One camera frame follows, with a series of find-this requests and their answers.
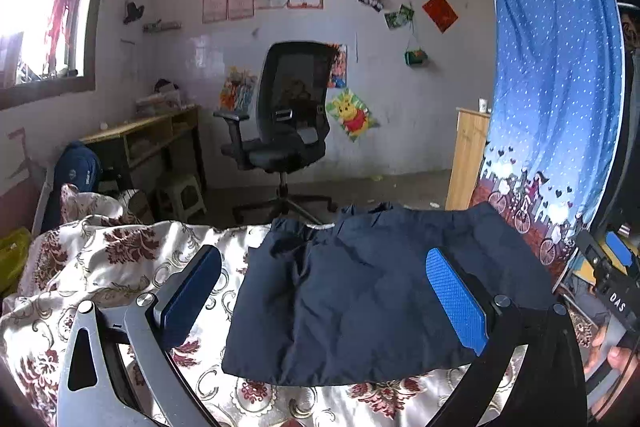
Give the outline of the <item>dark navy puffer jacket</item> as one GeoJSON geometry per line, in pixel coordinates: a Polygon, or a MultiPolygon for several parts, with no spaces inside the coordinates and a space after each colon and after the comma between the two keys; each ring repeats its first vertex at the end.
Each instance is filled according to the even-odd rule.
{"type": "Polygon", "coordinates": [[[553,303],[550,274],[488,204],[345,209],[332,228],[273,222],[248,253],[222,368],[278,386],[393,381],[469,363],[425,273],[439,248],[491,294],[553,303]]]}

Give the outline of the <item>floral white red bedspread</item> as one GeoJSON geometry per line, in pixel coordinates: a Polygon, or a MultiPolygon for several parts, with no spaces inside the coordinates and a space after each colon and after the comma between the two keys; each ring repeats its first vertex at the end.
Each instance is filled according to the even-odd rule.
{"type": "Polygon", "coordinates": [[[222,425],[426,424],[454,391],[463,366],[391,384],[320,389],[254,385],[221,374],[221,355],[210,351],[209,343],[228,329],[247,254],[266,234],[263,225],[224,231],[177,221],[140,225],[115,199],[69,188],[62,225],[25,248],[22,278],[2,306],[1,373],[10,384],[11,402],[26,405],[31,423],[54,425],[58,379],[79,303],[128,305],[181,270],[198,247],[212,244],[224,258],[222,279],[174,358],[222,425]]]}

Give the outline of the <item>blue dotted wardrobe curtain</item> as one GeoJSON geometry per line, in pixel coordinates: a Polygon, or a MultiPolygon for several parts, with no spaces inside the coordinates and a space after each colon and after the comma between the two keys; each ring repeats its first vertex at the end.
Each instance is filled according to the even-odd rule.
{"type": "Polygon", "coordinates": [[[559,279],[602,202],[623,124],[616,0],[494,0],[496,77],[473,202],[559,279]]]}

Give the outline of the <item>small plastic stool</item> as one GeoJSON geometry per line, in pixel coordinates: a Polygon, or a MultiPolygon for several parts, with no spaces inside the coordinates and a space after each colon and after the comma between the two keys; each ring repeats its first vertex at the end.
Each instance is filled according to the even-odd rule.
{"type": "Polygon", "coordinates": [[[186,222],[206,213],[200,184],[194,174],[182,174],[160,182],[157,198],[160,209],[177,221],[186,222]]]}

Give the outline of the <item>light wooden cabinet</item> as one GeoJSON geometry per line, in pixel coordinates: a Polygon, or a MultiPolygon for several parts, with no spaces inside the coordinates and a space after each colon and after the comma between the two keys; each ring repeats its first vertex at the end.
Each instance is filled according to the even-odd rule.
{"type": "Polygon", "coordinates": [[[486,147],[490,117],[488,114],[458,107],[454,162],[450,172],[445,208],[469,207],[486,147]]]}

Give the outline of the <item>blue backpack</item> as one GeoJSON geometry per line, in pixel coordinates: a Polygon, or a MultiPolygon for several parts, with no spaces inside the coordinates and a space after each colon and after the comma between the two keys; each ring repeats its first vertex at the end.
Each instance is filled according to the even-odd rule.
{"type": "Polygon", "coordinates": [[[102,172],[99,157],[84,143],[68,144],[53,170],[52,191],[44,208],[41,231],[47,232],[61,223],[61,192],[65,184],[81,192],[92,192],[102,172]]]}

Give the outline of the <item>wooden desk with shelves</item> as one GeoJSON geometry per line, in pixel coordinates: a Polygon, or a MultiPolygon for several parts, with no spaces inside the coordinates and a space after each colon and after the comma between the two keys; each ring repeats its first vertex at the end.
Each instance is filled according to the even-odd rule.
{"type": "Polygon", "coordinates": [[[207,179],[200,139],[200,108],[186,106],[172,113],[138,119],[128,124],[84,136],[80,142],[98,156],[102,174],[100,183],[111,183],[117,192],[134,189],[132,173],[156,156],[163,171],[175,167],[171,144],[189,138],[200,189],[207,191],[207,179]]]}

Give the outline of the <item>Winnie the Pooh poster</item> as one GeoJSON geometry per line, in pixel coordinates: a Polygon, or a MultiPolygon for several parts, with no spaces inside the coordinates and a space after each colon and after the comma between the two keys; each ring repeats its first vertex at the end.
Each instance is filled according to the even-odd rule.
{"type": "Polygon", "coordinates": [[[340,124],[352,142],[367,131],[380,127],[367,104],[348,88],[338,92],[326,103],[326,111],[340,124]]]}

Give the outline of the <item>colourful anime poster low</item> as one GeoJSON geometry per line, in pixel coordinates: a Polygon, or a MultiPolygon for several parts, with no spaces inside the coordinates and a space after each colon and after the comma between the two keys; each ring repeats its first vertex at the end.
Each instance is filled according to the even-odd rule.
{"type": "Polygon", "coordinates": [[[247,113],[253,100],[256,84],[256,75],[247,69],[231,66],[219,95],[220,109],[247,113]]]}

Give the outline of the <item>red diamond paper decoration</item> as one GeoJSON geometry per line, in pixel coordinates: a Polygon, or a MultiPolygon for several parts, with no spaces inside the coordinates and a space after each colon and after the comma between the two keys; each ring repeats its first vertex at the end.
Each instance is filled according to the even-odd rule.
{"type": "Polygon", "coordinates": [[[440,32],[445,32],[458,20],[458,14],[447,0],[428,0],[422,5],[422,10],[440,32]]]}

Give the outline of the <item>cartoon character poster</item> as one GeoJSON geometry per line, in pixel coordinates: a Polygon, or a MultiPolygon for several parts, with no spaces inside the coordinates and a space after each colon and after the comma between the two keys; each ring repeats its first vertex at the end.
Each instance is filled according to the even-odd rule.
{"type": "Polygon", "coordinates": [[[347,87],[347,46],[346,44],[334,44],[335,56],[332,63],[329,89],[344,89],[347,87]]]}

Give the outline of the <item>black mesh office chair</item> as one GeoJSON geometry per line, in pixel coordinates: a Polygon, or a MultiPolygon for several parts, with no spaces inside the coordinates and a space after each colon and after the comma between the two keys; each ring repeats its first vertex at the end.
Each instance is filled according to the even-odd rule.
{"type": "Polygon", "coordinates": [[[288,176],[314,165],[326,155],[326,137],[330,132],[326,117],[326,91],[338,49],[329,43],[285,41],[270,46],[259,79],[255,121],[258,137],[242,138],[241,124],[250,119],[238,110],[218,109],[216,118],[228,126],[230,142],[221,154],[248,171],[260,169],[279,176],[276,196],[265,202],[232,208],[240,225],[245,213],[268,209],[270,221],[291,212],[313,225],[322,221],[303,207],[305,202],[322,202],[329,212],[337,210],[330,196],[291,194],[288,176]]]}

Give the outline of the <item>red window curtain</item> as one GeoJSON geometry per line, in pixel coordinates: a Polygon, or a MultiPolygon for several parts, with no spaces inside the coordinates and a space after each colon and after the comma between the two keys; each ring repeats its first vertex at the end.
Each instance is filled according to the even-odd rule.
{"type": "Polygon", "coordinates": [[[65,28],[65,41],[70,42],[70,30],[68,21],[73,16],[72,12],[76,0],[52,0],[52,10],[49,18],[49,26],[46,32],[47,43],[47,71],[52,76],[56,69],[56,49],[60,40],[61,28],[65,28]]]}

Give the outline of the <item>green hanging wall pouch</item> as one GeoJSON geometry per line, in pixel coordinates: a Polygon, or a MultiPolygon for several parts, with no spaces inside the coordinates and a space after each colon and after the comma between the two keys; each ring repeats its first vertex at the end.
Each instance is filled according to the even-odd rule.
{"type": "Polygon", "coordinates": [[[428,56],[422,49],[407,50],[404,59],[408,67],[423,67],[428,62],[428,56]]]}

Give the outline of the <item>photos pinned on wall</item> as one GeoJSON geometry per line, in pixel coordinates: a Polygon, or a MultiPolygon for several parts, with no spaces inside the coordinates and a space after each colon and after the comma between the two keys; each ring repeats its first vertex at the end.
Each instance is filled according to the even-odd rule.
{"type": "Polygon", "coordinates": [[[411,5],[401,4],[396,10],[391,10],[387,6],[387,0],[358,0],[358,2],[368,6],[378,14],[382,14],[385,26],[389,30],[399,29],[413,24],[414,9],[411,5]]]}

